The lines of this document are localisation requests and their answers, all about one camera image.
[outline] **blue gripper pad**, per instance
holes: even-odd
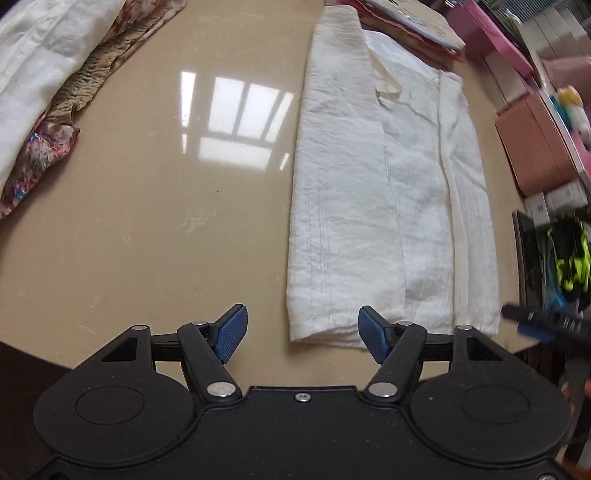
[[[384,327],[365,309],[360,309],[357,322],[361,339],[376,363],[381,365],[392,351],[392,347],[386,343]]]
[[[541,328],[532,327],[525,323],[520,323],[517,326],[517,331],[522,335],[527,335],[537,338],[541,343],[552,343],[556,340],[556,335],[552,332],[542,330]]]
[[[219,326],[219,330],[217,343],[213,347],[213,351],[220,359],[220,362],[227,364],[246,334],[246,328],[248,327],[248,312],[246,311],[246,307],[242,306],[228,320],[224,320],[221,325],[217,322],[214,323],[214,325],[216,324]]]

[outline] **pink floral fabric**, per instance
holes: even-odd
[[[68,156],[79,132],[79,128],[71,125],[39,124],[22,146],[4,186],[0,198],[0,218],[14,210],[51,165]]]

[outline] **circular mount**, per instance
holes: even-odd
[[[37,401],[45,444],[81,465],[135,465],[160,455],[193,419],[189,391],[141,361],[90,362]]]
[[[411,400],[415,425],[459,461],[514,465],[544,457],[566,433],[569,410],[557,389],[520,368],[468,361],[425,382]]]

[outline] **white box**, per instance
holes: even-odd
[[[544,10],[544,16],[558,35],[560,39],[560,54],[556,49],[557,57],[576,57],[582,55],[583,52],[579,44],[574,39],[574,35],[569,30],[569,26],[554,8],[547,8]]]
[[[552,190],[552,192],[546,194],[546,205],[550,215],[557,215],[586,206],[587,195],[583,184],[579,180],[574,180],[556,190]]]
[[[542,33],[542,30],[536,23],[535,19],[523,23],[521,25],[521,31],[524,41],[529,49],[534,50],[536,53],[544,52],[544,58],[546,60],[556,58],[554,51],[550,47],[548,40],[546,40],[546,37]]]
[[[569,10],[564,10],[560,15],[569,26],[574,39],[577,41],[579,48],[583,52],[583,55],[591,55],[591,39],[587,35],[585,29]]]
[[[507,105],[512,104],[527,93],[525,82],[521,79],[519,73],[507,63],[499,52],[495,50],[489,53],[484,61],[495,77]]]
[[[495,76],[492,74],[490,68],[482,57],[480,57],[480,61],[475,62],[474,65],[478,69],[479,77],[482,80],[482,85],[486,90],[488,98],[495,106],[496,113],[501,113],[507,107],[507,102],[499,84],[496,82]]]
[[[540,56],[543,58],[560,58],[561,54],[563,53],[560,48],[560,39],[554,31],[554,29],[552,28],[552,25],[550,25],[548,19],[544,15],[538,15],[534,18],[534,20],[538,24],[538,27],[540,28],[542,35],[545,37],[546,41],[550,45],[550,49],[545,48],[539,51]]]
[[[536,193],[531,197],[527,197],[524,202],[527,214],[534,221],[535,226],[544,226],[550,223],[550,215],[548,214],[543,193]]]

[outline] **white garment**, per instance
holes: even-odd
[[[384,81],[397,99],[376,92]],[[311,47],[287,303],[292,340],[360,346],[366,304],[432,333],[498,330],[491,210],[462,80],[362,32],[351,7],[325,8]]]
[[[0,186],[66,79],[99,44],[125,0],[25,0],[0,20]]]
[[[291,339],[360,345],[357,313],[403,316],[404,262],[372,64],[352,7],[316,27],[294,163]]]

